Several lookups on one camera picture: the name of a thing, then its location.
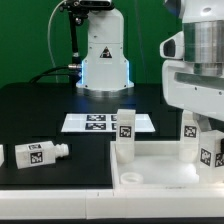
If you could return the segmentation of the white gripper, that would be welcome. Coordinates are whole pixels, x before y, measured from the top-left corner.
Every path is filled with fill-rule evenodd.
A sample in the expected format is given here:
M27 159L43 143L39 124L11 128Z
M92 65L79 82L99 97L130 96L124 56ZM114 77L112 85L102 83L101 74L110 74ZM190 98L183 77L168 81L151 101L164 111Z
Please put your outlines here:
M193 73L193 65L179 60L166 60L162 66L162 86L166 102L196 116L198 132L211 131L207 117L224 121L224 76ZM220 141L224 154L224 138Z

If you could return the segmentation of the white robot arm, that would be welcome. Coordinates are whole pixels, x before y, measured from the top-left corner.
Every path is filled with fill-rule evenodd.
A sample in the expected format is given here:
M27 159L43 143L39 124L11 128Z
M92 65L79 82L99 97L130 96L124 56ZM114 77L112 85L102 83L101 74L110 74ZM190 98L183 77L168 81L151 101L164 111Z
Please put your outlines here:
M145 12L144 34L149 52L163 59L162 85L166 102L193 115L224 121L224 0L163 0L181 20L182 29L168 36L164 17L150 20ZM124 21L111 0L78 0L88 24L88 51L77 87L90 93L131 88L123 55Z

